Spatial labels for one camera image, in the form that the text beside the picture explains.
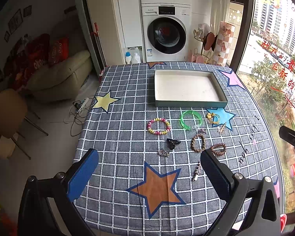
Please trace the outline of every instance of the table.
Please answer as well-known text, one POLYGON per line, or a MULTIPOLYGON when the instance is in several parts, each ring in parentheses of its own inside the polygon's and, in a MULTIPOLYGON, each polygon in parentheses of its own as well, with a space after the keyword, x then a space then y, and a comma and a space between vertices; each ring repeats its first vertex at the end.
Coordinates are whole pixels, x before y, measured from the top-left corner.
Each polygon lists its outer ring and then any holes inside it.
MULTIPOLYGON (((162 62, 105 68, 74 158, 80 160, 89 148, 99 152, 99 165, 81 197, 75 200, 87 224, 119 235, 198 235, 208 229, 225 205, 203 172, 192 181, 201 155, 190 147, 197 132, 183 130, 179 121, 185 110, 198 111, 205 118, 207 109, 156 108, 155 68, 214 72, 228 100, 225 112, 233 114, 229 120, 232 131, 226 129, 221 136, 214 125, 203 120, 201 127, 208 131, 204 134, 206 146, 225 143, 226 155, 218 159, 234 173, 252 179, 270 176, 279 187, 282 213, 284 189, 278 154, 259 108, 241 81, 226 67, 162 62), (147 123, 156 117, 170 122, 172 130, 168 134, 157 136, 147 131, 147 123), (166 138, 182 143, 171 151, 166 138), (169 150, 170 156, 159 156, 160 149, 169 150), (153 187, 151 177, 159 183, 164 176, 173 183, 172 190, 168 190, 169 204, 157 206, 155 198, 135 193, 138 187, 147 186, 146 191, 153 187)), ((189 115, 185 123, 194 125, 196 121, 189 115)), ((249 199, 245 201, 237 221, 243 220, 249 203, 249 199)))

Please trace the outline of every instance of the orange star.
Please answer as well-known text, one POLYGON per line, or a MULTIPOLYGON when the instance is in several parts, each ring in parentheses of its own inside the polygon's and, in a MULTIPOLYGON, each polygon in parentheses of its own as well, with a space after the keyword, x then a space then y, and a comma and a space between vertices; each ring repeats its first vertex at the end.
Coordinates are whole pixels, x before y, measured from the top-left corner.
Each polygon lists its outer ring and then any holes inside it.
POLYGON ((167 174, 159 174, 144 162, 143 182, 126 189, 126 191, 145 198, 147 212, 151 218, 163 204, 186 204, 175 192, 175 183, 180 169, 167 174))

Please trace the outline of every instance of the washing machine door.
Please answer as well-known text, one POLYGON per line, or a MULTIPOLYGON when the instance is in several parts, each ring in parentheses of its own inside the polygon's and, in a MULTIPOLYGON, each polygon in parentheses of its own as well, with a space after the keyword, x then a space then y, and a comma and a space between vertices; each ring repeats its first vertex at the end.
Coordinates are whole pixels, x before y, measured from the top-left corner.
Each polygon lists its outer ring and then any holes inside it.
POLYGON ((183 26, 173 18, 160 17, 151 22, 147 36, 153 47, 165 54, 179 52, 186 43, 183 26))

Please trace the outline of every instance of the beige armchair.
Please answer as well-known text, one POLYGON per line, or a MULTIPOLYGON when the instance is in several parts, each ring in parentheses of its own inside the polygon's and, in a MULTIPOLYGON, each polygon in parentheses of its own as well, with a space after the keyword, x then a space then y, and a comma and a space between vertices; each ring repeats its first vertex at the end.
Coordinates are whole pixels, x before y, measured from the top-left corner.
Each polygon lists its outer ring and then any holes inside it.
POLYGON ((52 29, 50 45, 62 37, 68 37, 68 59, 52 67, 42 66, 27 83, 26 88, 38 101, 75 98, 93 68, 77 15, 65 19, 52 29))

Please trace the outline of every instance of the blue gripper pad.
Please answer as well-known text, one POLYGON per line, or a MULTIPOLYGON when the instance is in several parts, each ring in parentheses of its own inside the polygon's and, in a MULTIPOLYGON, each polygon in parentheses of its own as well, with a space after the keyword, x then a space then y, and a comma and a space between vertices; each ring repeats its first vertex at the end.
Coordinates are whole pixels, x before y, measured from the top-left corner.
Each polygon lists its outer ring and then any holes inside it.
POLYGON ((84 161, 79 161, 82 163, 68 182, 67 196, 71 202, 80 197, 87 182, 98 165, 99 157, 97 150, 92 149, 89 151, 91 153, 84 161))

